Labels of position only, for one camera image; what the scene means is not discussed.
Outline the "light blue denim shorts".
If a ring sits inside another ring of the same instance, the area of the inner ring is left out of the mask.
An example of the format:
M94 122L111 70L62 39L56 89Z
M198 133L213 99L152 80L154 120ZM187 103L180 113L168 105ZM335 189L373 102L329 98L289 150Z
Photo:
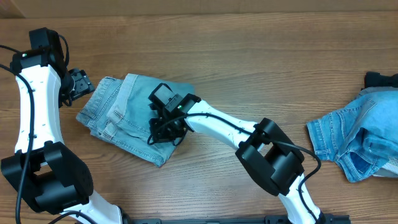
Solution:
M104 77L76 119L89 128L94 137L160 167L175 150L169 142L147 143L149 121L157 117L150 109L148 97L161 83L179 95L195 92L189 83L168 82L144 75L129 73L123 80Z

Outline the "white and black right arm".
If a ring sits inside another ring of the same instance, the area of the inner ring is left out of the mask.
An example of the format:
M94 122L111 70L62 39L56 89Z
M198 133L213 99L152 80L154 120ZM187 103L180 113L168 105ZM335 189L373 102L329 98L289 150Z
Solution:
M149 145L180 144L188 131L206 134L235 150L235 155L255 183L277 196L291 223L324 223L305 186L303 161L306 149L295 145L278 125L264 118L245 121L216 110L193 94L181 96L165 84L149 95L158 117L150 123Z

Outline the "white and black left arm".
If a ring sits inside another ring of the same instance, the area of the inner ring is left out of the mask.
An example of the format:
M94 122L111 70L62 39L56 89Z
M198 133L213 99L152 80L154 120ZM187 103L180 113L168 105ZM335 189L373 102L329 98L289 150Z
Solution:
M15 51L7 67L19 87L21 118L15 153L1 161L1 172L17 191L17 204L48 212L59 221L129 223L116 205L93 186L88 166L66 147L59 109L94 91L83 70L68 69L65 38L40 28L29 33L31 48Z

